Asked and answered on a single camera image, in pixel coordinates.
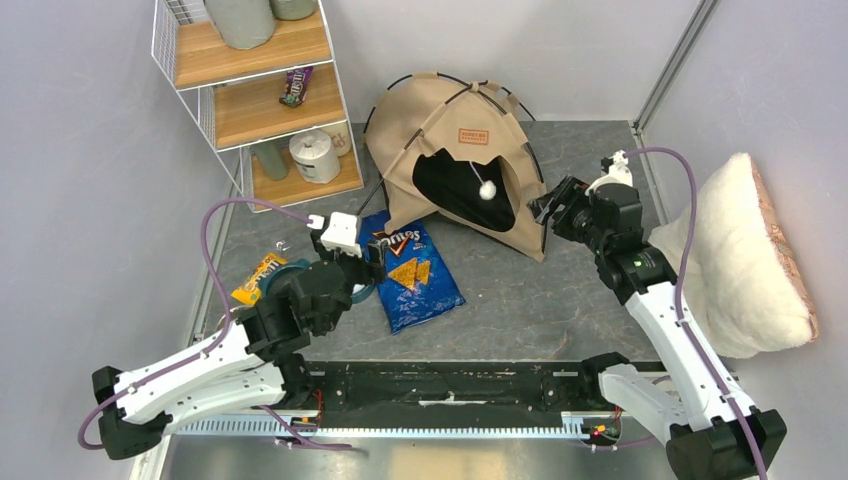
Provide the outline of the yellow candy bag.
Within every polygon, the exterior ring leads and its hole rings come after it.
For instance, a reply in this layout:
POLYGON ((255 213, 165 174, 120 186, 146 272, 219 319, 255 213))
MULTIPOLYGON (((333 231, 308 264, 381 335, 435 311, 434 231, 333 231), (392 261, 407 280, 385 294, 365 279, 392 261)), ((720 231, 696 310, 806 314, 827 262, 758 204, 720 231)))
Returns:
POLYGON ((260 282, 287 263, 280 255, 267 253, 253 272, 231 292, 230 297, 240 304, 253 306, 262 297, 260 282))

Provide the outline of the black mounting base plate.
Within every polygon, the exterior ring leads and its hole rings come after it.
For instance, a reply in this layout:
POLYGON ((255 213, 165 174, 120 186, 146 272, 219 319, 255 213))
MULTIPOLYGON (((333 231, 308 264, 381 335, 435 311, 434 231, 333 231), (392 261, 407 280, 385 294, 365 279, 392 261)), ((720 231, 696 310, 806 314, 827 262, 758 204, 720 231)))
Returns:
POLYGON ((324 428, 556 427, 563 412, 615 408, 578 361, 309 361, 278 409, 318 410, 324 428))

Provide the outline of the white ceramic mug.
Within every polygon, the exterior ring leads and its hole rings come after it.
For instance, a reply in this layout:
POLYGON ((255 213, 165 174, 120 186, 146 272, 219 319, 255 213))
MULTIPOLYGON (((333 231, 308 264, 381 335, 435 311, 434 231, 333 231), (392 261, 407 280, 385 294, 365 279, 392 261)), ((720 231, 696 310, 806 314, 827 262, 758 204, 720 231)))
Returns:
POLYGON ((329 125, 323 128, 323 131, 330 137, 334 151, 339 158, 351 151, 352 139, 347 122, 329 125))

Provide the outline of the green can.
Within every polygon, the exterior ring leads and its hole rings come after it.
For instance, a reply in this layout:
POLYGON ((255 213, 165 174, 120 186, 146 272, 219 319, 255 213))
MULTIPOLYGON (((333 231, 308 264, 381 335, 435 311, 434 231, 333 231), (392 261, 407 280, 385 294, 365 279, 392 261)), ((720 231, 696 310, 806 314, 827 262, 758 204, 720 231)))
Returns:
POLYGON ((288 167, 285 163, 282 149, 274 141, 257 143, 253 146, 256 155, 266 176, 272 181, 279 181, 288 175, 288 167))

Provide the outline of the grey felt basket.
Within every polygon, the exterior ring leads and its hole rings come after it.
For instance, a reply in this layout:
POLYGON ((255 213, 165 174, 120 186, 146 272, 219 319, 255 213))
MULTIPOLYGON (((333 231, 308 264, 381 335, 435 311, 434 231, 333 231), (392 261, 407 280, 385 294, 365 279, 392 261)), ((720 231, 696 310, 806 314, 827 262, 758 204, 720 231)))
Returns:
POLYGON ((204 7, 228 47, 249 50, 274 33, 275 16, 268 0, 205 0, 204 7))
POLYGON ((274 16, 283 21, 297 21, 308 18, 317 10, 316 0, 270 0, 274 16))

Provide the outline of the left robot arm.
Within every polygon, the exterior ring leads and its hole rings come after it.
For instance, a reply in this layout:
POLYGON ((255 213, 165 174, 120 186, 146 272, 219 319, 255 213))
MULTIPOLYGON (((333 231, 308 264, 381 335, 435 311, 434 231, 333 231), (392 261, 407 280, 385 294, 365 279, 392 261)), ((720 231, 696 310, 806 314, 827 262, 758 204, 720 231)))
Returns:
POLYGON ((307 405, 314 383, 300 355, 312 338, 335 330, 354 303, 356 285, 386 278, 387 243, 372 239, 359 253, 315 243, 320 260, 271 287, 253 306, 225 317, 209 338, 131 371, 112 366, 92 374, 99 444, 80 445, 111 460, 135 457, 200 419, 232 410, 307 405))

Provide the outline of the white fluffy pet cushion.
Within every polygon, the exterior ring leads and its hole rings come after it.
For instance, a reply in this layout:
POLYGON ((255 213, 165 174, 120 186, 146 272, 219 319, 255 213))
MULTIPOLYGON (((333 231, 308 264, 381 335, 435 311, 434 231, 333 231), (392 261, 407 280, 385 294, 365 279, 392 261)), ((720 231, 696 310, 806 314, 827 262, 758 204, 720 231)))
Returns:
POLYGON ((819 335, 816 311, 753 158, 733 155, 690 210, 649 236, 672 266, 688 259, 684 297, 713 349, 745 359, 801 347, 819 335))

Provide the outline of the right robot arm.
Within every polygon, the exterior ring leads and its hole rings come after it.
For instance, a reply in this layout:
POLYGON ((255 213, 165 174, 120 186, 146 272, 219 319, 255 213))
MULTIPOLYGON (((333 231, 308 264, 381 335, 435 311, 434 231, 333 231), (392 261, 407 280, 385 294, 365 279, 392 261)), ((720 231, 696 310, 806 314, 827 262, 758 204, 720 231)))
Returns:
POLYGON ((776 410, 755 404, 708 344, 680 273, 643 238, 638 191, 568 176, 528 207, 536 223, 593 253, 599 278, 646 333, 677 391, 671 396, 608 353, 583 361, 579 400, 628 412, 664 446, 679 479, 766 478, 787 426, 776 410))

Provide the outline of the aluminium corner rail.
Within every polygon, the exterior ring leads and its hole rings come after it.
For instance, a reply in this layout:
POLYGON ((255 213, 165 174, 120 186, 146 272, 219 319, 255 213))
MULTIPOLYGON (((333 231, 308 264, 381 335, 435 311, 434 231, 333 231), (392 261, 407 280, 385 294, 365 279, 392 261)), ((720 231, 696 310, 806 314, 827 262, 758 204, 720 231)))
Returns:
POLYGON ((645 132, 720 4, 720 0, 700 0, 696 5, 639 114, 632 122, 637 135, 645 132))

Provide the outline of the white pompom toy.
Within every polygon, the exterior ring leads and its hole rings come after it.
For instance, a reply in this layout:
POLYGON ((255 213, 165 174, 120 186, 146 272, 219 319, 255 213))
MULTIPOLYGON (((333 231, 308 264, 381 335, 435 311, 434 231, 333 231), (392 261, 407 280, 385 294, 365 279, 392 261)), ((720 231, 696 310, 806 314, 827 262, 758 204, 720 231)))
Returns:
POLYGON ((483 201, 493 200, 497 194, 497 187, 495 183, 491 180, 484 179, 474 162, 469 161, 468 164, 479 182, 479 198, 483 201))

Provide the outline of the brown candy bag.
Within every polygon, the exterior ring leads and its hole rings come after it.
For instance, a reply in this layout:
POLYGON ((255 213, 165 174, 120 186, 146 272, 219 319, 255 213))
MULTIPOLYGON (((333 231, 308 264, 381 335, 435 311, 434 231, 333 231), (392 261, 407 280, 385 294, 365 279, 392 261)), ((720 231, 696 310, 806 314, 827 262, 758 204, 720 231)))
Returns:
POLYGON ((295 108, 304 101, 314 68, 312 66, 288 70, 285 73, 285 88, 278 101, 295 108))

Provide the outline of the blue Doritos chip bag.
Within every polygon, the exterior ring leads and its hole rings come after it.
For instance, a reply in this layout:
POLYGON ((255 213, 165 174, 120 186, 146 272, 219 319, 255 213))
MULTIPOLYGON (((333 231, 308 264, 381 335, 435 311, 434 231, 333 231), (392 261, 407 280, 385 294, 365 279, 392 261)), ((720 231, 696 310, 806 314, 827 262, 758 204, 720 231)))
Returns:
POLYGON ((359 243, 385 246, 387 279, 376 286, 393 335, 423 324, 466 303, 423 222, 415 220, 390 232, 389 212, 362 219, 359 243))

